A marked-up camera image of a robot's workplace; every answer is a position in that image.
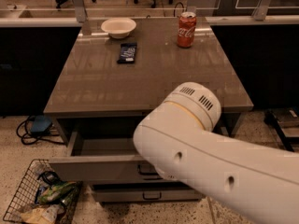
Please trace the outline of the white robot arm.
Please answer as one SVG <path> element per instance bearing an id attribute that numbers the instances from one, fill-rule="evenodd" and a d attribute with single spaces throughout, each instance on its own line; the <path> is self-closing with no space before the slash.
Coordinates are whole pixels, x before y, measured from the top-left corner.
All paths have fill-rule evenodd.
<path id="1" fill-rule="evenodd" d="M 136 127 L 134 145 L 176 179 L 257 224 L 299 224 L 299 155 L 213 133 L 221 104 L 186 82 Z"/>

